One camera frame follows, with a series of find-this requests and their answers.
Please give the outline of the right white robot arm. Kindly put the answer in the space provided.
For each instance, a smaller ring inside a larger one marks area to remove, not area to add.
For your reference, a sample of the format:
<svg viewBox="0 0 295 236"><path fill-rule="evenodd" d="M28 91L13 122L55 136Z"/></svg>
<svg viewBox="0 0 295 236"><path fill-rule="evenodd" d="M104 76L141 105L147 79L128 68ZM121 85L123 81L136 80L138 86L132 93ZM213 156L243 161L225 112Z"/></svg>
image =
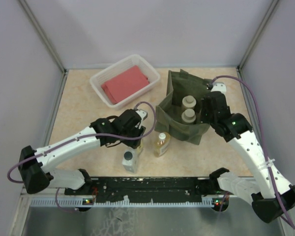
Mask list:
<svg viewBox="0 0 295 236"><path fill-rule="evenodd" d="M265 158L252 126L242 114L232 114L225 95L209 92L202 98L201 121L209 124L241 156L255 183L238 177L225 168L210 174L210 190L214 194L230 192L250 204L265 223L280 217L295 206L295 185L292 185Z"/></svg>

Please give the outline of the olive green canvas bag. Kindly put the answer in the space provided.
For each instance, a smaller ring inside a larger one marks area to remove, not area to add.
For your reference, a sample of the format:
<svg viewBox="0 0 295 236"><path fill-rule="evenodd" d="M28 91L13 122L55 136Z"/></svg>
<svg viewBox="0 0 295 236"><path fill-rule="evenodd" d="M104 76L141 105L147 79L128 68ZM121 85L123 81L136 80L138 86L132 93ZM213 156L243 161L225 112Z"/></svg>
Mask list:
<svg viewBox="0 0 295 236"><path fill-rule="evenodd" d="M169 71L167 80L166 97L156 106L155 131L167 132L173 138L199 145L202 136L208 131L209 125L201 123L200 114L202 98L210 92L207 85L210 79L203 79L184 70L179 72ZM196 100L193 124L182 122L182 100L191 95Z"/></svg>

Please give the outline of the cream bottle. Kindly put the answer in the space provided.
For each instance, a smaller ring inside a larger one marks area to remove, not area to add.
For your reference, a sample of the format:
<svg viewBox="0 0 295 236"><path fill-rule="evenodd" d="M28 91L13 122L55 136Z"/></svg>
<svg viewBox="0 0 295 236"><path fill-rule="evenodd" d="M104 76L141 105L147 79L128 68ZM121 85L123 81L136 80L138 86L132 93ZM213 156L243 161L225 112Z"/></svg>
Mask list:
<svg viewBox="0 0 295 236"><path fill-rule="evenodd" d="M197 103L196 99L193 96L188 95L182 99L181 107L183 110L194 109L196 106L196 103Z"/></svg>
<svg viewBox="0 0 295 236"><path fill-rule="evenodd" d="M186 109L182 114L181 114L181 119L183 123L186 124L192 124L196 120L196 114L193 109Z"/></svg>

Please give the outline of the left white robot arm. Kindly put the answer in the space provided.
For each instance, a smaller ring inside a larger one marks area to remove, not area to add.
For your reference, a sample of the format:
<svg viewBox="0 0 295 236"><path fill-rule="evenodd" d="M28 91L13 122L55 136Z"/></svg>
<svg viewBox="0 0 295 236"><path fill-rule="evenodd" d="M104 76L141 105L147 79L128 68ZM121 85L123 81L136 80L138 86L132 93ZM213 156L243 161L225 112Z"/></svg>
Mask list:
<svg viewBox="0 0 295 236"><path fill-rule="evenodd" d="M28 194L39 193L46 188L66 188L87 195L92 191L90 176L84 169L61 170L62 162L87 150L112 147L120 143L136 149L145 127L142 122L148 113L139 109L128 109L120 116L99 118L77 134L53 145L21 150L18 170Z"/></svg>

